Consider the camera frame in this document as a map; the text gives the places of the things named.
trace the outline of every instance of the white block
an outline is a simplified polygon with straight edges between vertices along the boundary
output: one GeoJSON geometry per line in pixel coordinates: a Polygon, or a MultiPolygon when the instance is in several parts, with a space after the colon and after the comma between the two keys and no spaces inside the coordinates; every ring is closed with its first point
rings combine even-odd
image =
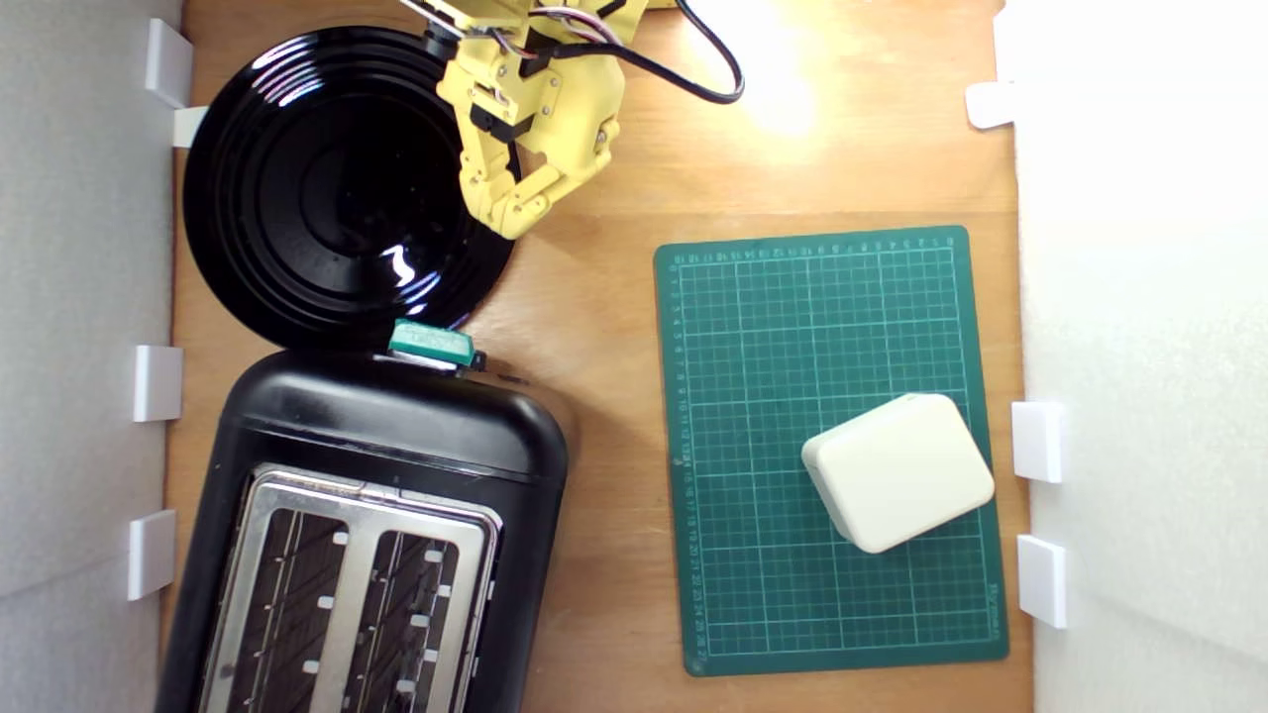
{"type": "Polygon", "coordinates": [[[1064,419],[1060,403],[1013,402],[1013,472],[1032,481],[1061,482],[1064,419]]]}
{"type": "Polygon", "coordinates": [[[176,511],[128,524],[128,601],[170,585],[176,576],[176,511]]]}
{"type": "Polygon", "coordinates": [[[194,145],[194,134],[207,115],[207,107],[190,107],[172,112],[171,145],[174,148],[189,148],[194,145]]]}
{"type": "Polygon", "coordinates": [[[170,421],[180,417],[180,382],[185,350],[175,346],[137,346],[132,420],[170,421]]]}
{"type": "Polygon", "coordinates": [[[146,49],[146,89],[172,109],[189,105],[189,88],[194,77],[194,46],[167,27],[150,19],[150,46],[146,49]]]}
{"type": "Polygon", "coordinates": [[[837,532],[864,552],[884,552],[995,492],[960,410],[937,393],[908,393],[822,433],[801,461],[837,532]]]}
{"type": "Polygon", "coordinates": [[[1017,535],[1021,608],[1050,627],[1065,628],[1065,548],[1033,535],[1017,535]]]}
{"type": "Polygon", "coordinates": [[[1017,114],[1012,82],[983,81],[971,84],[964,90],[964,105],[969,112],[969,123],[974,128],[988,129],[1009,124],[1017,114]]]}

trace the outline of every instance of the black plate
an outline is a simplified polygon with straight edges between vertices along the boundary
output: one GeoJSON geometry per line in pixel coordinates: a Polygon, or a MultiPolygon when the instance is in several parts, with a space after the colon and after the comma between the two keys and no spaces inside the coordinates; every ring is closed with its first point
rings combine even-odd
{"type": "Polygon", "coordinates": [[[283,42],[217,95],[185,227],[246,326],[288,348],[375,349],[397,317],[453,326],[493,287],[514,242],[463,203],[443,74],[418,37],[341,27],[283,42]]]}

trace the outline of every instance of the black cable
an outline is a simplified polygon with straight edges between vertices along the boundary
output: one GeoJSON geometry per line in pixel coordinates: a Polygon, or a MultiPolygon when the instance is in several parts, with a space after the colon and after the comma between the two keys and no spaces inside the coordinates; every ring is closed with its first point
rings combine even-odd
{"type": "Polygon", "coordinates": [[[714,46],[714,49],[721,55],[723,60],[727,61],[727,66],[730,69],[730,76],[735,82],[735,89],[730,93],[721,93],[701,86],[670,67],[652,60],[650,57],[640,55],[629,47],[623,47],[620,44],[611,44],[607,42],[557,44],[545,49],[544,53],[554,60],[609,55],[616,57],[618,60],[629,62],[635,67],[647,70],[678,89],[704,99],[705,101],[713,101],[714,104],[734,104],[744,94],[744,71],[739,67],[739,61],[735,60],[735,55],[732,53],[730,48],[727,47],[725,43],[723,43],[721,38],[719,38],[718,34],[714,33],[714,30],[710,29],[699,15],[696,15],[690,5],[687,5],[687,0],[678,0],[678,8],[682,9],[682,14],[686,15],[687,20],[695,25],[697,30],[700,30],[700,34],[705,36],[705,39],[714,46]]]}

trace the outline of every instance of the white box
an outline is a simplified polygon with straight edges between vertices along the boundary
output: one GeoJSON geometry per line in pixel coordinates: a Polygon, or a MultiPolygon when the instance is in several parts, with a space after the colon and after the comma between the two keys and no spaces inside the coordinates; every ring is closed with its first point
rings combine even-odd
{"type": "Polygon", "coordinates": [[[884,552],[990,501],[995,481],[954,401],[909,393],[801,449],[832,521],[884,552]]]}

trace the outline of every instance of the green block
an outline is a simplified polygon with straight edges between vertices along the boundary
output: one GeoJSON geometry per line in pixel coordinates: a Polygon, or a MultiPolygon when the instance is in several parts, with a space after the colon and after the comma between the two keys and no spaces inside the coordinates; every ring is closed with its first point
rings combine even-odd
{"type": "Polygon", "coordinates": [[[388,349],[439,359],[462,367],[476,360],[476,345],[463,332],[432,327],[410,320],[397,320],[388,349]]]}
{"type": "Polygon", "coordinates": [[[801,463],[908,392],[950,396],[990,462],[964,228],[667,245],[656,279],[687,671],[1007,656],[994,501],[867,554],[801,463]]]}

